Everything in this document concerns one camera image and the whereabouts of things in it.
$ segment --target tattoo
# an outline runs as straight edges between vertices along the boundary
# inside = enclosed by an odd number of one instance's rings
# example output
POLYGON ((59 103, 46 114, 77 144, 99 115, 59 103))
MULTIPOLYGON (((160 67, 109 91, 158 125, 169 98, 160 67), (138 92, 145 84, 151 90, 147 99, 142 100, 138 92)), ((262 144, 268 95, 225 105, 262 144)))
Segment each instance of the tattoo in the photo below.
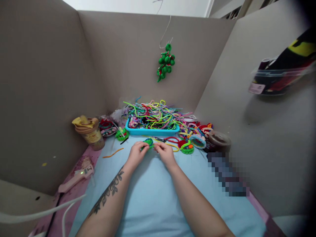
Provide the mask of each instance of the tattoo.
POLYGON ((114 196, 115 192, 118 192, 118 188, 116 187, 116 185, 119 184, 119 181, 122 180, 122 174, 124 174, 124 172, 122 171, 124 166, 122 166, 122 168, 119 170, 118 174, 115 176, 115 178, 112 180, 112 182, 110 183, 110 185, 106 188, 106 190, 104 191, 104 193, 102 193, 101 197, 99 198, 99 200, 96 202, 96 204, 93 206, 91 212, 89 213, 88 217, 90 217, 93 213, 97 214, 98 210, 100 210, 100 204, 102 203, 102 206, 105 205, 106 203, 106 197, 110 196, 110 193, 112 193, 112 196, 114 196))

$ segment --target pink glue gun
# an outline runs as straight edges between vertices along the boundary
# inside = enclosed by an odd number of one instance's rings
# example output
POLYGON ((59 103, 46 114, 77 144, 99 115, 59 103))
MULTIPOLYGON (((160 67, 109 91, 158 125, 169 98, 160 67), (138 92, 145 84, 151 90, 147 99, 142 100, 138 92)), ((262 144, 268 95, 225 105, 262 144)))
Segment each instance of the pink glue gun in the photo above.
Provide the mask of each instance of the pink glue gun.
POLYGON ((75 186, 81 179, 88 179, 91 176, 92 185, 94 184, 94 169, 89 157, 85 157, 81 164, 81 170, 75 171, 75 176, 65 184, 61 184, 58 188, 59 193, 66 193, 75 186))

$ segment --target gray partition wall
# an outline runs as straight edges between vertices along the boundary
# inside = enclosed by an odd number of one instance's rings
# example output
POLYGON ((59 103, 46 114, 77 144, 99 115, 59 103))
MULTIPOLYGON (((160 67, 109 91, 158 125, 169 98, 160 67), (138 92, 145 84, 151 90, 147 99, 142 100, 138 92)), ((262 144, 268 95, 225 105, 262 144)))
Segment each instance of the gray partition wall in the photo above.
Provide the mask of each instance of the gray partition wall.
POLYGON ((53 195, 87 148, 71 121, 106 111, 102 83, 62 0, 1 1, 0 32, 0 179, 53 195))
POLYGON ((172 40, 175 65, 157 83, 159 42, 169 16, 79 11, 109 110, 122 97, 164 99, 194 111, 235 21, 172 16, 161 45, 172 40))
POLYGON ((233 161, 249 172, 250 189, 273 216, 304 214, 314 190, 315 75, 285 96, 257 96, 248 88, 261 60, 280 54, 307 28, 287 0, 238 20, 195 110, 231 137, 233 161))

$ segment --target red scissors handle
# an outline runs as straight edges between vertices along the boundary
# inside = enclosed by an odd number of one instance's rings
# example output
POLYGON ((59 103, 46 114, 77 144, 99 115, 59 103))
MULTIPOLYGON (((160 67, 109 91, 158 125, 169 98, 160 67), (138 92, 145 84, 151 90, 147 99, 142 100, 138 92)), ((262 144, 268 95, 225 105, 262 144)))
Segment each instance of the red scissors handle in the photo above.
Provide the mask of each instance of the red scissors handle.
POLYGON ((178 142, 179 142, 179 139, 177 139, 176 137, 167 137, 167 138, 165 138, 165 140, 167 140, 167 141, 169 141, 169 142, 173 142, 173 143, 178 143, 178 142))

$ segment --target blue tray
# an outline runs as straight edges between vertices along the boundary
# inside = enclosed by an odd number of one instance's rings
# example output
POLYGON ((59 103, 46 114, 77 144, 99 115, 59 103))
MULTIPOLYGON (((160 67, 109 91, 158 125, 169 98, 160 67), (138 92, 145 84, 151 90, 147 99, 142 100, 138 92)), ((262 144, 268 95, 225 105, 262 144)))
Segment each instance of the blue tray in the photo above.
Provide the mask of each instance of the blue tray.
POLYGON ((180 131, 179 125, 176 125, 175 129, 173 130, 166 130, 166 129, 144 129, 144 128, 129 128, 129 122, 131 118, 129 118, 125 124, 126 130, 129 132, 130 135, 136 136, 162 136, 162 137, 172 137, 175 133, 180 131))

